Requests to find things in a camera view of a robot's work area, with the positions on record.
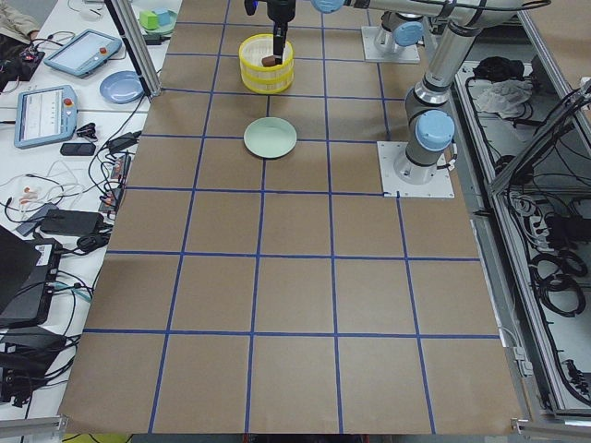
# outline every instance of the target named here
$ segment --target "green cube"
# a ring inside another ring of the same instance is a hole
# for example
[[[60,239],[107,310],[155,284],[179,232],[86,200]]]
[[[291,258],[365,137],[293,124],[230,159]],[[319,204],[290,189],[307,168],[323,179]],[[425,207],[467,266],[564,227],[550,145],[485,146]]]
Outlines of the green cube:
[[[139,24],[144,30],[155,30],[158,28],[158,16],[152,11],[141,11],[139,13]]]

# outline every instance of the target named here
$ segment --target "blue grid line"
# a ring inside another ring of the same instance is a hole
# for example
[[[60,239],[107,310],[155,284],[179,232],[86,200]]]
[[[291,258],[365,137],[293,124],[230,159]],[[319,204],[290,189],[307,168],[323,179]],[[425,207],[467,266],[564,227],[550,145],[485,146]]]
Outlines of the blue grid line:
[[[174,92],[187,92],[189,94],[208,94],[206,90],[188,90],[185,88],[167,88],[163,87],[163,90],[171,90]],[[233,96],[246,96],[246,97],[260,97],[260,94],[255,92],[238,92],[235,90],[216,90],[213,92],[214,95],[233,95]],[[369,96],[354,96],[354,95],[313,95],[313,94],[289,94],[282,93],[278,97],[293,97],[298,99],[331,99],[331,100],[366,100],[366,101],[380,101],[383,102],[383,97],[369,97]]]
[[[162,137],[162,138],[203,138],[203,136],[178,135],[178,134],[141,134],[142,137]]]
[[[403,240],[404,264],[406,267],[406,278],[408,279],[408,292],[410,293],[410,303],[413,309],[413,320],[415,321],[416,345],[418,347],[418,360],[421,366],[421,375],[423,378],[423,390],[425,391],[425,401],[427,403],[428,420],[431,427],[431,434],[437,433],[435,427],[435,419],[433,417],[433,405],[428,391],[427,369],[425,368],[425,356],[423,354],[423,346],[421,344],[420,327],[418,325],[418,315],[416,313],[415,292],[413,290],[413,280],[410,272],[410,262],[408,260],[408,248],[406,247],[406,235],[404,233],[404,219],[403,210],[400,204],[400,197],[396,199],[396,209],[398,211],[398,221],[400,223],[400,234]]]
[[[226,1],[226,10],[225,10],[225,18],[227,18],[228,13],[230,11],[230,3],[231,0],[227,0]],[[207,133],[207,125],[209,123],[209,119],[210,119],[210,114],[211,114],[211,103],[213,102],[213,91],[215,89],[215,80],[217,78],[217,73],[218,73],[218,68],[220,66],[220,52],[222,51],[222,44],[223,44],[223,36],[225,34],[225,25],[223,25],[222,27],[222,35],[220,37],[220,44],[218,47],[218,57],[216,59],[215,62],[215,69],[213,72],[213,80],[211,81],[211,92],[210,92],[210,99],[208,101],[208,106],[207,106],[207,113],[205,114],[205,121],[203,122],[203,134]],[[199,167],[201,164],[201,157],[203,155],[203,145],[205,143],[205,138],[201,138],[201,146],[199,149],[199,157],[197,160],[197,167],[195,169],[195,176],[193,177],[193,187],[197,187],[197,181],[199,178]],[[189,207],[188,207],[188,212],[187,212],[187,221],[185,223],[185,231],[183,233],[183,243],[181,246],[181,253],[180,253],[180,257],[178,260],[178,267],[176,270],[176,276],[175,276],[175,286],[173,288],[173,294],[171,297],[171,303],[170,303],[170,308],[169,308],[169,312],[168,312],[168,320],[166,323],[166,330],[169,331],[171,329],[172,326],[172,322],[173,322],[173,315],[175,312],[175,302],[176,302],[176,295],[178,292],[178,285],[180,282],[180,275],[181,275],[181,270],[183,268],[183,258],[184,258],[184,252],[185,252],[185,248],[187,246],[187,238],[188,238],[188,232],[190,229],[190,224],[191,224],[191,217],[192,217],[192,213],[193,213],[193,206],[195,204],[195,191],[191,191],[191,200],[189,203]],[[151,417],[150,417],[150,424],[148,426],[148,432],[149,434],[151,434],[153,432],[154,429],[154,422],[156,419],[156,413],[158,411],[158,400],[160,397],[160,387],[162,385],[162,380],[163,380],[163,372],[164,372],[164,363],[166,360],[166,352],[167,352],[167,348],[168,348],[168,340],[170,338],[170,334],[166,333],[164,335],[164,343],[163,343],[163,352],[162,352],[162,356],[161,356],[161,360],[160,360],[160,367],[158,370],[158,378],[156,380],[156,389],[154,391],[154,398],[152,401],[152,409],[151,409]]]
[[[176,251],[141,251],[141,250],[108,250],[107,254],[112,255],[137,255],[137,256],[180,256],[180,252]],[[315,258],[335,258],[337,260],[367,260],[367,261],[451,261],[451,262],[469,262],[479,263],[479,258],[461,258],[461,257],[397,257],[397,256],[340,256],[338,254],[332,255],[288,255],[288,254],[256,254],[248,252],[207,252],[207,251],[185,251],[184,256],[199,256],[199,257],[261,257],[261,258],[291,258],[291,259],[315,259]]]
[[[321,13],[319,12],[320,15],[320,21],[324,21],[323,17],[321,15]],[[211,22],[211,21],[177,21],[177,24],[181,24],[181,25],[218,25],[220,26],[221,23],[217,23],[217,22]],[[234,22],[224,22],[224,25],[229,26],[229,27],[239,27],[239,28],[263,28],[263,29],[268,29],[269,25],[261,25],[259,23],[234,23]],[[318,26],[310,26],[310,25],[289,25],[289,29],[290,30],[317,30]],[[359,32],[359,28],[339,28],[339,27],[326,27],[326,30],[347,30],[347,31],[351,31],[351,32]]]
[[[205,138],[209,139],[219,139],[219,140],[242,140],[244,137],[242,136],[176,136],[173,134],[142,134],[142,137],[160,137],[160,138]],[[376,140],[351,140],[351,139],[329,139],[326,138],[299,138],[297,141],[306,141],[306,142],[317,142],[317,143],[326,143],[329,141],[330,143],[352,143],[352,144],[359,144],[359,145],[375,145]]]
[[[215,54],[208,54],[208,53],[167,53],[166,55],[172,55],[175,57],[215,57]],[[238,55],[236,54],[220,54],[221,58],[235,58],[238,59],[240,58]],[[308,60],[308,61],[312,61],[312,62],[321,62],[323,59],[322,58],[318,58],[318,57],[299,57],[296,56],[294,57],[295,60]],[[348,63],[348,62],[357,62],[357,63],[366,63],[365,60],[361,59],[361,58],[327,58],[326,59],[327,62],[344,62],[344,63]]]
[[[195,189],[198,192],[227,192],[239,194],[297,194],[297,195],[312,195],[312,196],[327,196],[327,191],[300,191],[300,190],[285,190],[285,189],[233,189],[233,188],[213,188],[213,187],[167,187],[167,186],[126,186],[126,189],[133,189],[138,191],[179,191],[187,192]],[[334,196],[352,196],[352,197],[383,197],[381,193],[371,192],[332,192]]]
[[[410,334],[388,332],[285,332],[285,331],[254,331],[250,330],[198,330],[198,329],[108,329],[85,328],[89,334],[120,334],[120,335],[225,335],[236,337],[320,337],[320,338],[354,338],[354,339],[416,339],[421,340],[500,340],[498,334]]]
[[[266,116],[269,116],[271,109],[271,97],[267,96]],[[267,174],[267,160],[262,161],[262,174],[260,178],[260,212],[259,212],[259,231],[257,232],[257,253],[255,255],[255,275],[252,289],[252,311],[250,313],[250,340],[248,342],[248,371],[247,371],[247,399],[244,416],[244,432],[248,433],[250,428],[250,403],[252,398],[252,371],[255,348],[255,328],[257,323],[257,297],[259,294],[259,270],[260,270],[260,249],[262,245],[262,228],[265,218],[265,181]]]
[[[324,38],[324,16],[320,16],[321,22],[321,38],[322,38],[322,83],[324,88],[324,126],[326,134],[326,165],[327,165],[327,183],[328,183],[328,202],[329,202],[329,227],[331,234],[331,285],[332,285],[332,327],[334,329],[334,373],[336,382],[336,406],[337,406],[337,420],[339,425],[339,434],[344,433],[343,421],[343,395],[341,387],[341,357],[339,355],[339,320],[337,309],[337,292],[336,292],[336,263],[334,260],[334,219],[332,207],[332,170],[331,170],[331,139],[329,128],[329,101],[328,101],[328,84],[326,75],[326,41]]]
[[[421,334],[421,340],[500,340],[499,334]]]

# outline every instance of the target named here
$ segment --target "brown object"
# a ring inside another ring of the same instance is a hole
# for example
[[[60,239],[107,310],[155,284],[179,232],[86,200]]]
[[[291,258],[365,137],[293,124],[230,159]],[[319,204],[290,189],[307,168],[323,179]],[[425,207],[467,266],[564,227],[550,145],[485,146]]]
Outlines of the brown object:
[[[263,59],[260,62],[265,67],[271,67],[271,66],[277,65],[277,60],[275,60],[274,55],[269,55],[268,57],[263,57]]]

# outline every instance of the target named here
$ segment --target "yellow and white striped basket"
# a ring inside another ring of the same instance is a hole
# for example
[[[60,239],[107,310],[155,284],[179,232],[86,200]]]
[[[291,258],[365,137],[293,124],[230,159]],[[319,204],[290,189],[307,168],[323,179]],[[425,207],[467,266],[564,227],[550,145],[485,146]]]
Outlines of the yellow and white striped basket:
[[[258,94],[276,94],[294,81],[294,48],[285,44],[283,64],[263,66],[262,59],[273,54],[272,34],[258,34],[244,40],[238,50],[240,75],[247,88]]]

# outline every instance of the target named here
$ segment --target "charger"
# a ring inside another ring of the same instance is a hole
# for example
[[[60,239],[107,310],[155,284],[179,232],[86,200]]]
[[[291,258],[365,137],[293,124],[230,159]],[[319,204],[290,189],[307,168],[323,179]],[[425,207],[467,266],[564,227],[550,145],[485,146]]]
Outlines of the charger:
[[[91,233],[80,237],[76,242],[76,246],[83,253],[89,254],[103,246],[107,246],[110,238],[111,235],[108,233]]]
[[[148,46],[162,44],[168,40],[170,40],[170,37],[164,37],[160,34],[144,34],[144,42],[146,42]]]
[[[138,143],[138,138],[141,135],[141,131],[127,132],[123,136],[109,140],[106,143],[107,149],[110,153],[116,154],[122,150],[132,147]]]
[[[96,233],[103,225],[104,218],[98,212],[49,210],[39,229],[55,235],[82,236]]]

